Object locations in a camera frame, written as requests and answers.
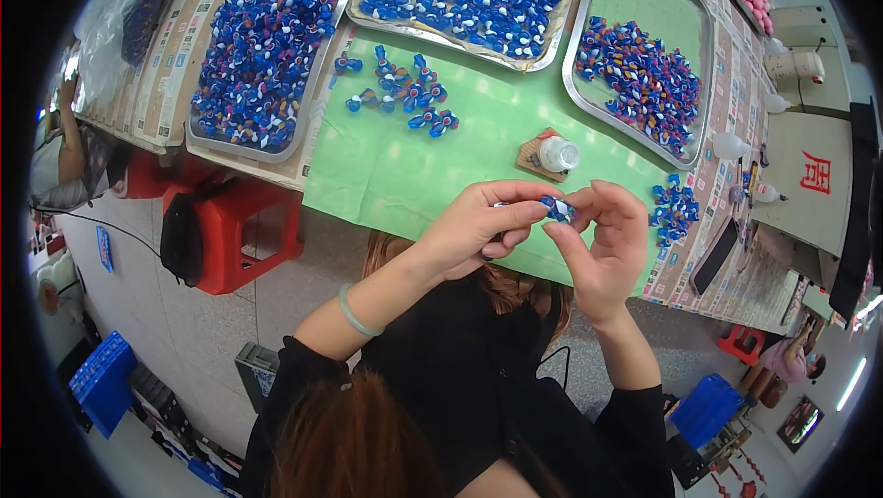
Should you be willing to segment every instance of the smartphone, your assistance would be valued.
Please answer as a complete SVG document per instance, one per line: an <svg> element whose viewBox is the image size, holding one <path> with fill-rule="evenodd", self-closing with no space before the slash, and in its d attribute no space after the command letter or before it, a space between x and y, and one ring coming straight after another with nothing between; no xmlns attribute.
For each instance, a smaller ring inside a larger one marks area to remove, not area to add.
<svg viewBox="0 0 883 498"><path fill-rule="evenodd" d="M714 276L721 269L738 240L739 228L733 217L727 217L717 236L714 237L713 245L705 251L700 263L690 273L690 283L697 295L705 293L711 285Z"/></svg>

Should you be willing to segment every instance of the tile floor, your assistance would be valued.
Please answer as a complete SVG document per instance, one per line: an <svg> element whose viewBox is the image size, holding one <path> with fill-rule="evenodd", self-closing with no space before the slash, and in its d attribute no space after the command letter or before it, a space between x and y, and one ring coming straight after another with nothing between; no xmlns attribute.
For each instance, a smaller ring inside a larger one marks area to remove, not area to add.
<svg viewBox="0 0 883 498"><path fill-rule="evenodd" d="M223 296L177 284L159 259L139 241L108 228L114 272L98 259L95 223L58 217L86 286L86 308L106 336L116 329L139 359L175 391L193 425L231 452L244 455L255 414L234 359L246 341L269 349L315 307L359 278L368 230L304 208L303 256ZM161 199L119 200L106 196L76 214L113 223L159 251ZM247 248L262 257L274 249L280 213L265 211L247 229ZM659 358L663 387L689 394L702 375L719 372L734 382L739 362L714 345L723 322L668 310L639 300L629 308ZM597 339L575 316L560 345L571 347L567 392L580 409L602 405L612 391ZM540 374L562 381L564 355Z"/></svg>

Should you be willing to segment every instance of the red stool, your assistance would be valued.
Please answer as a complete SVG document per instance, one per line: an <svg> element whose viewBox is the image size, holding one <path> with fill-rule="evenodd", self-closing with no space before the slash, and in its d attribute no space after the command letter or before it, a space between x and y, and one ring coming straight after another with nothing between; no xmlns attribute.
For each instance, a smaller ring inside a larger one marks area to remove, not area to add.
<svg viewBox="0 0 883 498"><path fill-rule="evenodd" d="M162 197L162 213L177 194L193 192L193 185L172 183ZM304 251L298 239L298 216L303 194L252 178L241 179L223 193L193 207L202 227L202 279L197 287L212 295L235 292L283 261ZM249 217L281 203L285 207L279 251L260 261L242 253L242 229Z"/></svg>
<svg viewBox="0 0 883 498"><path fill-rule="evenodd" d="M126 166L126 173L119 182L110 188L110 193L119 199L153 199L162 197L174 182L197 183L212 173L211 168L202 166L200 159L189 153L183 159L181 176L174 178L171 167L160 165L159 155L141 148L132 149L132 158Z"/></svg>
<svg viewBox="0 0 883 498"><path fill-rule="evenodd" d="M750 344L750 338L756 343ZM718 348L729 352L737 359L742 360L749 366L754 366L760 358L760 349L764 346L764 332L753 327L745 327L735 324L729 336L718 339Z"/></svg>

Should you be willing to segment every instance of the table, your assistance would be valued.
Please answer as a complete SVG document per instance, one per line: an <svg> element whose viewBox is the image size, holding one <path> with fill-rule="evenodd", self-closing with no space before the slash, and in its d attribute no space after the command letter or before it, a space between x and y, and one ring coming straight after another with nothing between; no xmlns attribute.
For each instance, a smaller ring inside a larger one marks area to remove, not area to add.
<svg viewBox="0 0 883 498"><path fill-rule="evenodd" d="M161 17L148 62L130 70L126 84L121 86L111 106L104 109L82 106L78 110L80 116L120 138L160 154L182 145L185 142L183 120L189 116L199 62L209 38L206 20L222 1L172 0ZM760 61L763 57L761 42L729 0L704 1L710 7L715 28L714 78L712 83L707 83L713 86L712 132L735 132L759 148L767 139L768 117L763 98L767 91L774 91ZM309 107L309 131L300 151L287 161L277 164L252 161L192 144L186 144L188 151L236 171L303 191L307 186L314 149L321 147L320 130L333 94L329 89L333 74L330 63L359 32L362 31L352 27L346 19L342 20L331 44L331 51L335 53L329 53L325 66L321 68L323 81L317 86ZM414 42L412 47L419 48L420 44ZM473 63L466 55L458 55L463 65ZM556 72L557 65L545 71ZM597 122L581 111L574 117ZM776 333L793 333L796 329L780 326L780 320L786 305L794 299L797 275L776 263L753 238L749 238L747 247L734 248L701 297L694 296L688 283L693 266L710 247L726 217L732 214L734 218L742 218L746 226L751 220L747 204L731 205L726 199L729 187L740 181L741 174L735 161L713 157L712 132L705 143L700 164L691 173L682 175L682 182L693 187L700 202L702 219L693 225L686 239L659 251L654 263L648 265L646 284L637 293L643 299L661 305ZM638 155L652 155L629 145L627 138L622 140ZM752 160L758 160L756 154L746 160L746 169ZM660 171L671 170L662 161L654 159L652 162L657 163L660 170L647 178L645 200L649 200L649 189L654 184L664 183L659 181Z"/></svg>

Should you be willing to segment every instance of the worker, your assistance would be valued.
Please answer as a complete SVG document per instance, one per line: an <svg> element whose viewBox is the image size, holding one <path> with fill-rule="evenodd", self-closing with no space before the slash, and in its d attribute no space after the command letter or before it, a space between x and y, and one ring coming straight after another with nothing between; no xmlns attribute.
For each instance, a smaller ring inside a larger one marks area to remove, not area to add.
<svg viewBox="0 0 883 498"><path fill-rule="evenodd" d="M78 124L71 106L76 89L74 73L58 89L58 110L37 124L30 203L38 210L72 210L100 197L123 177L132 154L129 144Z"/></svg>
<svg viewBox="0 0 883 498"><path fill-rule="evenodd" d="M807 379L815 383L825 371L827 360L824 354L806 354L810 348L807 338L811 331L812 323L807 323L796 338L782 338L760 354L757 363L742 380L750 395L758 398L776 376L791 385Z"/></svg>
<svg viewBox="0 0 883 498"><path fill-rule="evenodd" d="M579 212L542 228L614 387L594 424L536 375L561 309L541 319L525 301L498 315L474 277L528 238L546 195ZM283 338L243 495L673 496L659 365L624 302L646 258L646 206L616 183L569 195L520 180L468 186L414 245Z"/></svg>

